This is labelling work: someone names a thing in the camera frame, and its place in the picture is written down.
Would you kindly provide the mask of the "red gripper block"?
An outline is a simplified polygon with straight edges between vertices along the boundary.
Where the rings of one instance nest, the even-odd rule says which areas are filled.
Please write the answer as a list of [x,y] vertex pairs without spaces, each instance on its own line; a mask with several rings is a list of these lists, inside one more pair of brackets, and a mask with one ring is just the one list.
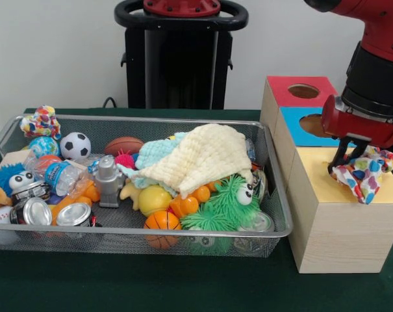
[[343,103],[340,97],[330,95],[322,109],[321,124],[328,135],[340,138],[333,160],[328,164],[329,175],[333,168],[344,163],[349,138],[355,145],[350,159],[359,158],[368,145],[387,149],[393,145],[393,119],[377,118],[355,110]]

